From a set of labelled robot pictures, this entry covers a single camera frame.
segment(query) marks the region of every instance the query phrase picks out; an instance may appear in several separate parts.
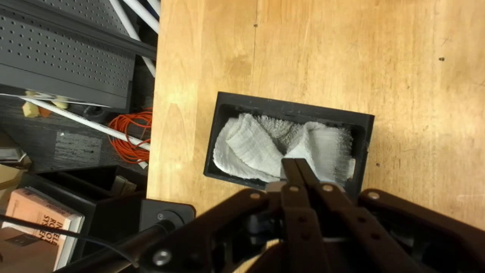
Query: black box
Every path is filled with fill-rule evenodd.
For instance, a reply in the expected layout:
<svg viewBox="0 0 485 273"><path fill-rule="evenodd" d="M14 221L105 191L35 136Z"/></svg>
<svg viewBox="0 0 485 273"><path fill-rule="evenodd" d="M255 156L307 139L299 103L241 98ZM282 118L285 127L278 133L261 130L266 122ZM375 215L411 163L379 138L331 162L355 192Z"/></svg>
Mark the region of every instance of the black box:
<svg viewBox="0 0 485 273"><path fill-rule="evenodd" d="M263 182L260 179L241 179L226 174L219 169L213 160L213 151L219 133L229 118L237 118L243 112L252 115L267 115L272 118L287 119L299 124L304 124L307 121L319 121L325 122L326 125L347 127L354 138L352 156L357 159L357 165L354 177L346 182L344 188L349 195L358 195L361 192L367 148L373 132L375 115L229 92L219 92L217 97L210 147L203 169L205 176L246 185L250 188L266 188L267 182Z"/></svg>
<svg viewBox="0 0 485 273"><path fill-rule="evenodd" d="M120 191L117 176L137 186ZM147 192L147 177L119 165L25 174L20 186L32 186L85 215L81 233L114 244L138 233L140 203ZM72 260L102 250L78 241Z"/></svg>

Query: wooden board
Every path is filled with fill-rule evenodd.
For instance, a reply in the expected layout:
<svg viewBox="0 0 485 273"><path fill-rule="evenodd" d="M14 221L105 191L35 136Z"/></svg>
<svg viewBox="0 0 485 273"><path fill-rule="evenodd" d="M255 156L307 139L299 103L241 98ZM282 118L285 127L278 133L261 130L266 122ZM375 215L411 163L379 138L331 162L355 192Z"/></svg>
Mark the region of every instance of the wooden board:
<svg viewBox="0 0 485 273"><path fill-rule="evenodd" d="M485 227L485 1L164 0L149 197L199 212L220 89L376 115L366 188Z"/></svg>

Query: orange cable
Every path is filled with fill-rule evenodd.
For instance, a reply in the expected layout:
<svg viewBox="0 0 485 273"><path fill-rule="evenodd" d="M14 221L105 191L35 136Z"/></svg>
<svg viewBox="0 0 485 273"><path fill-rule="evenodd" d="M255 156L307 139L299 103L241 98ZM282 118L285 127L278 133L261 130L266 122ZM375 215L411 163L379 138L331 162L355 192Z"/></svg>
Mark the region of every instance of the orange cable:
<svg viewBox="0 0 485 273"><path fill-rule="evenodd" d="M126 136L129 136L129 130L134 127L143 128L140 138L146 142L150 142L152 109L119 115L110 121L110 127L125 132ZM149 162L149 150L144 150L131 141L122 141L117 138L110 138L110 142L123 160L129 163Z"/></svg>

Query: screw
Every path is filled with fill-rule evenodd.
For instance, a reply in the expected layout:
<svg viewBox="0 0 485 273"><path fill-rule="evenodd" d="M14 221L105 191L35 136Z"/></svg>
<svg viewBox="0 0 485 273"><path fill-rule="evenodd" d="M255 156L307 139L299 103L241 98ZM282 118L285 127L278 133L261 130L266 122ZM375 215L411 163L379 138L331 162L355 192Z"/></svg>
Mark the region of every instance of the screw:
<svg viewBox="0 0 485 273"><path fill-rule="evenodd" d="M299 186L290 186L290 191L291 191L291 192L299 192L300 188L299 188Z"/></svg>
<svg viewBox="0 0 485 273"><path fill-rule="evenodd" d="M260 192L252 192L249 197L253 198L253 200L260 200L261 194Z"/></svg>
<svg viewBox="0 0 485 273"><path fill-rule="evenodd" d="M152 260L155 265L164 267L166 263L169 263L172 260L172 251L161 248L153 254Z"/></svg>
<svg viewBox="0 0 485 273"><path fill-rule="evenodd" d="M322 189L323 189L323 191L328 191L328 192L332 192L332 191L334 191L334 186L332 186L332 185L323 185Z"/></svg>
<svg viewBox="0 0 485 273"><path fill-rule="evenodd" d="M370 198L375 198L375 200L381 198L381 194L378 194L378 192L375 192L375 191L369 192L367 195L369 195Z"/></svg>

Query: metal rack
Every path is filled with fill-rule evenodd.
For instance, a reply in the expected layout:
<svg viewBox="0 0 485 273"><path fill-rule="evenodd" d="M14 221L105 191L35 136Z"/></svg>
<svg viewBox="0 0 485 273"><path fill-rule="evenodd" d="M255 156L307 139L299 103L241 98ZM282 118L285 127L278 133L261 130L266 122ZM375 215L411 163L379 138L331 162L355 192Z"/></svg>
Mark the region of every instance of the metal rack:
<svg viewBox="0 0 485 273"><path fill-rule="evenodd" d="M135 54L108 0L0 1L0 85L126 109Z"/></svg>

